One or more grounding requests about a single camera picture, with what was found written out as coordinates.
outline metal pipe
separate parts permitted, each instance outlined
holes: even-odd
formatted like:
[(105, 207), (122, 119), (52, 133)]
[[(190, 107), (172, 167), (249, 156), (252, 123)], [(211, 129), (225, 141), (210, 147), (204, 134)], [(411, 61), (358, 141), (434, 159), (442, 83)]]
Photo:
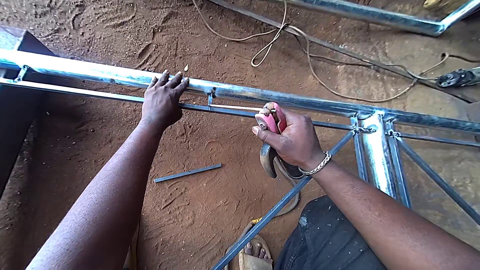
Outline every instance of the metal pipe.
[(445, 182), (421, 157), (406, 144), (402, 138), (397, 137), (398, 145), (437, 185), (454, 200), (478, 225), (480, 215), (468, 204), (453, 188)]
[[(148, 86), (153, 76), (160, 76), (158, 73), (148, 71), (0, 49), (0, 68), (20, 70), (25, 65), (28, 66), (29, 71), (41, 74), (143, 88)], [(282, 106), (295, 109), (320, 111), (344, 117), (357, 116), (359, 119), (366, 119), (375, 112), (381, 111), (384, 114), (385, 121), (395, 120), (412, 125), (427, 125), (480, 133), (480, 123), (199, 79), (190, 79), (188, 92), (246, 102), (267, 103), (275, 101)]]
[[(14, 80), (4, 79), (4, 78), (0, 78), (0, 85), (23, 87), (23, 88), (49, 91), (49, 92), (55, 92), (55, 93), (63, 93), (63, 94), (74, 94), (74, 95), (90, 97), (90, 98), (104, 98), (104, 99), (127, 101), (127, 102), (133, 102), (133, 103), (144, 102), (144, 98), (141, 98), (141, 97), (113, 94), (113, 93), (107, 93), (107, 92), (99, 92), (99, 91), (86, 90), (86, 89), (78, 89), (78, 88), (65, 87), (65, 86), (47, 85), (47, 84), (40, 84), (40, 83), (27, 82), (27, 81), (14, 81)], [(250, 111), (232, 110), (232, 109), (185, 104), (185, 103), (179, 103), (179, 107), (186, 110), (214, 112), (219, 114), (255, 118), (255, 113)], [(321, 122), (321, 121), (312, 121), (312, 124), (318, 127), (326, 127), (326, 128), (341, 129), (341, 130), (353, 129), (353, 127), (350, 125), (327, 123), (327, 122)]]
[[(352, 132), (345, 134), (339, 142), (337, 142), (332, 149), (330, 154), (334, 156), (348, 141), (352, 138)], [(230, 247), (227, 253), (211, 268), (211, 270), (222, 270), (239, 252), (246, 246), (246, 244), (252, 240), (264, 227), (267, 223), (275, 217), (275, 215), (280, 212), (280, 210), (298, 193), (300, 190), (310, 181), (311, 176), (304, 176), (298, 184), (296, 184), (285, 196), (273, 206), (270, 211), (264, 215), (260, 221), (253, 226), (253, 228), (248, 231), (248, 233), (241, 239), (239, 239), (234, 245)]]
[(409, 134), (409, 133), (403, 133), (403, 132), (395, 132), (395, 136), (405, 138), (405, 139), (414, 139), (414, 140), (420, 140), (420, 141), (429, 141), (429, 142), (437, 142), (437, 143), (452, 144), (452, 145), (480, 147), (480, 143), (477, 143), (477, 142), (459, 141), (459, 140), (453, 140), (453, 139), (447, 139), (447, 138), (437, 138), (437, 137), (423, 136), (423, 135), (417, 135), (417, 134)]
[(437, 37), (446, 29), (480, 7), (480, 0), (470, 0), (441, 21), (422, 19), (397, 12), (363, 6), (342, 0), (287, 0), (307, 10), (315, 10), (354, 20), (398, 28)]
[[(350, 118), (352, 126), (358, 127), (359, 121), (356, 117)], [(357, 159), (357, 168), (359, 171), (360, 179), (368, 182), (367, 166), (365, 165), (365, 154), (363, 152), (363, 146), (361, 145), (361, 136), (359, 132), (355, 132), (353, 135), (353, 145), (355, 146), (355, 156)]]
[[(393, 123), (386, 122), (385, 130), (387, 133), (395, 134)], [(392, 165), (395, 172), (395, 183), (396, 190), (398, 191), (399, 199), (402, 204), (408, 208), (412, 208), (412, 203), (410, 201), (410, 195), (408, 194), (407, 181), (405, 175), (403, 174), (403, 165), (402, 159), (400, 158), (400, 153), (398, 151), (398, 145), (394, 135), (388, 136), (387, 138), (388, 148), (390, 149), (390, 155), (392, 158)]]
[[(266, 18), (266, 17), (263, 17), (263, 16), (260, 16), (256, 13), (253, 13), (251, 11), (248, 11), (246, 9), (243, 9), (237, 5), (234, 5), (234, 4), (231, 4), (231, 3), (228, 3), (228, 2), (225, 2), (223, 0), (210, 0), (211, 2), (217, 4), (217, 5), (220, 5), (224, 8), (227, 8), (227, 9), (230, 9), (232, 11), (235, 11), (235, 12), (238, 12), (240, 14), (243, 14), (245, 16), (248, 16), (248, 17), (251, 17), (255, 20), (258, 20), (260, 22), (263, 22), (265, 24), (268, 24), (268, 25), (271, 25), (273, 27), (276, 27), (276, 28), (281, 28), (282, 27), (282, 24), (279, 23), (279, 22), (276, 22), (274, 20), (270, 20), (269, 18)], [(302, 38), (303, 36), (301, 36), (299, 33), (297, 33), (295, 30), (293, 30), (292, 28), (284, 28), (284, 31), (292, 34), (292, 35), (295, 35), (297, 37), (300, 37)], [(385, 70), (388, 70), (390, 72), (393, 72), (395, 74), (398, 74), (400, 76), (403, 76), (403, 77), (406, 77), (406, 78), (410, 78), (410, 79), (413, 79), (413, 77), (408, 74), (405, 70), (403, 69), (400, 69), (400, 68), (397, 68), (397, 67), (394, 67), (394, 66), (390, 66), (390, 65), (386, 65), (380, 61), (377, 61), (377, 60), (374, 60), (374, 59), (371, 59), (371, 58), (368, 58), (367, 56), (364, 56), (364, 55), (361, 55), (361, 54), (358, 54), (358, 53), (355, 53), (355, 52), (352, 52), (350, 50), (347, 50), (345, 48), (341, 48), (335, 44), (332, 44), (330, 42), (327, 42), (327, 41), (324, 41), (324, 40), (321, 40), (319, 38), (316, 38), (316, 37), (312, 37), (312, 36), (309, 36), (307, 35), (307, 38), (313, 42), (313, 43), (316, 43), (320, 46), (323, 46), (325, 48), (328, 48), (328, 49), (331, 49), (333, 51), (336, 51), (336, 52), (339, 52), (339, 53), (342, 53), (342, 54), (345, 54), (345, 55), (348, 55), (352, 58), (355, 58), (357, 60), (360, 60), (360, 61), (363, 61), (363, 62), (366, 62), (366, 63), (369, 63), (369, 64), (372, 64), (372, 65), (375, 65), (375, 66), (378, 66), (382, 69), (385, 69)], [(430, 82), (430, 81), (426, 81), (426, 80), (419, 80), (419, 83), (423, 84), (423, 85), (426, 85), (428, 87), (431, 87), (431, 88), (435, 88), (437, 90), (440, 90), (440, 91), (443, 91), (447, 94), (450, 94), (450, 95), (453, 95), (452, 93), (450, 92), (446, 92), (443, 88), (439, 87), (437, 84), (435, 84), (434, 82)], [(465, 102), (468, 102), (468, 103), (473, 103), (473, 102), (476, 102), (475, 99), (472, 99), (472, 98), (469, 98), (465, 95), (461, 95), (461, 94), (455, 94), (453, 95), (454, 97), (457, 97), (461, 100), (464, 100)]]
[(390, 171), (392, 166), (385, 138), (382, 113), (377, 112), (371, 117), (361, 120), (360, 124), (363, 128), (375, 130), (375, 132), (362, 134), (367, 163), (372, 172), (371, 182), (390, 197), (397, 199), (395, 183)]

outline metal truss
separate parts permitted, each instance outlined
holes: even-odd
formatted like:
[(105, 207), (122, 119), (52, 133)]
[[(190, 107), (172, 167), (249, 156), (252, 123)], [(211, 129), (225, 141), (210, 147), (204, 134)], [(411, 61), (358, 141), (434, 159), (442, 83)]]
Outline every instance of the metal truss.
[[(12, 91), (11, 86), (66, 94), (75, 94), (93, 98), (105, 98), (120, 101), (142, 103), (143, 98), (120, 94), (78, 89), (28, 81), (29, 73), (56, 75), (60, 77), (89, 80), (94, 82), (136, 86), (146, 88), (153, 76), (160, 74), (127, 69), (91, 62), (77, 61), (60, 57), (46, 56), (22, 51), (0, 49), (0, 68), (16, 70), (16, 78), (0, 78), (1, 86)], [(336, 154), (350, 139), (354, 140), (359, 177), (381, 191), (411, 207), (408, 187), (403, 173), (400, 150), (404, 151), (423, 169), (477, 224), (479, 214), (447, 184), (403, 139), (447, 143), (452, 145), (480, 147), (474, 141), (462, 141), (449, 138), (406, 134), (397, 132), (394, 124), (443, 128), (450, 131), (480, 135), (480, 123), (437, 117), (426, 114), (391, 110), (354, 103), (325, 100), (315, 97), (299, 96), (251, 87), (229, 85), (198, 79), (190, 79), (189, 93), (208, 96), (213, 99), (232, 99), (245, 102), (266, 103), (275, 101), (281, 106), (299, 110), (311, 110), (350, 119), (350, 125), (313, 121), (315, 126), (345, 130), (347, 133), (331, 149)], [(180, 103), (186, 110), (221, 113), (253, 118), (254, 113), (241, 110), (216, 108), (210, 106)], [(290, 190), (242, 239), (238, 240), (227, 254), (212, 268), (222, 269), (228, 262), (262, 229), (265, 225), (308, 183), (310, 177), (304, 177)]]

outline dirt floor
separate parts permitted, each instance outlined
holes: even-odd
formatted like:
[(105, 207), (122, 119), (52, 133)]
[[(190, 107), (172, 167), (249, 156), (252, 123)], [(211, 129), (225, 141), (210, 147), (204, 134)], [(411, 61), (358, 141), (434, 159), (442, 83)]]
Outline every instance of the dirt floor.
[[(234, 0), (277, 21), (282, 6), (256, 0)], [(371, 6), (435, 17), (422, 1), (372, 0)], [(201, 1), (214, 29), (231, 37), (269, 30), (248, 17)], [(185, 75), (211, 81), (343, 100), (319, 86), (305, 55), (283, 34), (263, 65), (250, 59), (271, 37), (235, 43), (214, 36), (189, 0), (4, 0), (0, 24), (32, 32), (54, 53), (85, 61), (135, 69), (172, 72), (189, 66)], [(432, 66), (443, 51), (473, 58), (480, 55), (480, 20), (462, 21), (441, 37), (424, 37), (327, 14), (289, 8), (287, 21), (306, 33), (384, 62), (407, 65), (415, 72)], [(347, 60), (312, 47), (312, 52)], [(322, 79), (344, 94), (390, 97), (410, 81), (371, 69), (315, 60)], [(437, 73), (468, 65), (450, 61)], [(77, 87), (142, 96), (143, 89), (96, 83)], [(465, 94), (480, 100), (474, 88)], [(182, 102), (206, 104), (203, 97), (184, 95)], [(448, 94), (416, 86), (406, 95), (379, 106), (465, 119), (463, 102)], [(0, 200), (0, 265), (24, 268), (89, 181), (108, 161), (140, 119), (141, 105), (49, 94), (26, 139), (24, 151)], [(348, 123), (346, 119), (312, 114), (315, 120)], [(252, 219), (263, 216), (290, 188), (285, 179), (267, 177), (259, 161), (261, 143), (251, 134), (251, 119), (185, 111), (169, 128), (153, 162), (142, 218), (140, 269), (207, 269), (213, 266)], [(421, 134), (437, 135), (414, 129)], [(329, 149), (344, 132), (319, 128)], [(480, 183), (476, 149), (415, 142), (412, 146), (445, 177), (477, 211)], [(350, 142), (335, 160), (356, 173)], [(159, 184), (165, 175), (222, 163), (223, 167)], [(480, 248), (478, 226), (405, 161), (414, 209), (462, 240)], [(297, 224), (303, 206), (323, 191), (310, 183), (299, 205), (270, 222), (260, 235), (274, 259)]]

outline right arm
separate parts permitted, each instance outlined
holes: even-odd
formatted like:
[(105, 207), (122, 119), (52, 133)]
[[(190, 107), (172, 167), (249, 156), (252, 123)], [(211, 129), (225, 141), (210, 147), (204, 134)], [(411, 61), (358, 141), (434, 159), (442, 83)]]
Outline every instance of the right arm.
[[(252, 131), (288, 163), (309, 171), (324, 159), (308, 116), (282, 109), (287, 128), (281, 135)], [(313, 179), (360, 232), (390, 270), (473, 269), (480, 252), (440, 229), (393, 198), (330, 161)]]

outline metal strip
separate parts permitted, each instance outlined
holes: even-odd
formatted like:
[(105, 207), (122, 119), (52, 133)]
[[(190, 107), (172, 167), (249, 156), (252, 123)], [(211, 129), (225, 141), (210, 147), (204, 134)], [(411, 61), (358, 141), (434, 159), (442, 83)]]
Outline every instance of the metal strip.
[[(84, 97), (104, 98), (104, 99), (127, 101), (127, 102), (133, 102), (133, 103), (143, 103), (144, 101), (144, 98), (141, 98), (141, 97), (113, 94), (113, 93), (107, 93), (107, 92), (99, 92), (99, 91), (86, 90), (86, 89), (78, 89), (78, 88), (65, 87), (65, 86), (46, 85), (46, 84), (33, 83), (33, 82), (27, 82), (27, 81), (16, 82), (14, 80), (4, 79), (4, 78), (0, 78), (0, 85), (25, 87), (25, 88), (41, 90), (41, 91), (49, 91), (49, 92), (63, 93), (63, 94), (74, 94), (74, 95), (79, 95)], [(219, 114), (255, 118), (255, 112), (244, 111), (244, 110), (232, 110), (232, 109), (185, 104), (185, 103), (179, 103), (179, 107), (186, 110), (214, 112)], [(321, 121), (312, 121), (312, 124), (318, 127), (326, 127), (326, 128), (341, 129), (341, 130), (353, 129), (353, 127), (350, 125), (328, 123), (328, 122), (321, 122)]]
[[(356, 117), (350, 118), (350, 121), (352, 123), (352, 126), (358, 127), (359, 121)], [(355, 146), (355, 156), (357, 159), (359, 178), (368, 182), (367, 166), (365, 165), (365, 154), (363, 152), (363, 146), (359, 132), (356, 132), (353, 135), (353, 145)]]
[(453, 140), (453, 139), (447, 139), (447, 138), (437, 138), (437, 137), (409, 134), (409, 133), (403, 133), (403, 132), (395, 132), (395, 134), (396, 136), (405, 138), (405, 139), (414, 139), (414, 140), (420, 140), (420, 141), (429, 141), (429, 142), (437, 142), (437, 143), (461, 145), (461, 146), (480, 147), (480, 143), (477, 143), (477, 142), (459, 141), (459, 140)]
[(437, 185), (454, 200), (478, 225), (480, 215), (453, 188), (445, 182), (402, 138), (397, 137), (398, 145)]
[[(0, 49), (0, 68), (19, 70), (24, 65), (27, 65), (29, 70), (42, 74), (143, 88), (146, 88), (150, 84), (153, 76), (160, 76), (158, 73), (148, 71)], [(480, 133), (480, 123), (198, 79), (190, 79), (188, 91), (205, 96), (212, 94), (215, 98), (242, 100), (246, 102), (267, 103), (275, 101), (281, 106), (321, 111), (344, 117), (358, 116), (359, 119), (368, 118), (377, 111), (381, 111), (384, 114), (385, 121), (395, 120), (408, 124)]]
[[(330, 150), (330, 154), (334, 156), (347, 142), (352, 138), (352, 132), (348, 132), (335, 144)], [(270, 211), (262, 217), (262, 219), (253, 226), (250, 231), (242, 238), (239, 239), (227, 253), (215, 264), (212, 270), (222, 270), (239, 252), (246, 246), (246, 244), (252, 240), (261, 231), (267, 223), (280, 212), (280, 210), (298, 193), (300, 190), (310, 181), (310, 176), (303, 177), (298, 184), (296, 184)]]
[(204, 171), (208, 171), (208, 170), (212, 170), (212, 169), (216, 169), (216, 168), (220, 168), (220, 167), (222, 167), (222, 164), (216, 164), (216, 165), (208, 166), (208, 167), (205, 167), (205, 168), (200, 168), (200, 169), (181, 172), (181, 173), (177, 173), (177, 174), (173, 174), (173, 175), (169, 175), (169, 176), (160, 177), (160, 178), (155, 179), (154, 182), (158, 183), (158, 182), (161, 182), (161, 181), (170, 180), (170, 179), (174, 179), (174, 178), (178, 178), (178, 177), (182, 177), (182, 176), (185, 176), (185, 175), (190, 175), (190, 174), (194, 174), (194, 173), (198, 173), (198, 172), (204, 172)]
[[(283, 0), (271, 1), (283, 3)], [(470, 0), (443, 20), (434, 21), (342, 0), (287, 0), (287, 3), (300, 6), (307, 10), (326, 12), (341, 17), (394, 27), (432, 37), (441, 35), (454, 23), (480, 7), (480, 0)]]
[(371, 182), (390, 197), (397, 199), (382, 113), (378, 112), (360, 123), (363, 128), (370, 127), (376, 130), (362, 133), (365, 156), (372, 172)]
[[(391, 122), (385, 123), (385, 129), (388, 133), (394, 134), (393, 128), (394, 128), (393, 123)], [(392, 135), (387, 138), (387, 142), (388, 142), (388, 148), (390, 149), (393, 169), (395, 172), (396, 189), (398, 191), (398, 195), (400, 196), (399, 199), (404, 206), (408, 208), (412, 208), (410, 195), (408, 194), (407, 181), (405, 179), (405, 175), (403, 174), (403, 165), (402, 165), (402, 160), (400, 158), (400, 153), (398, 151), (398, 145), (396, 143), (396, 139)]]

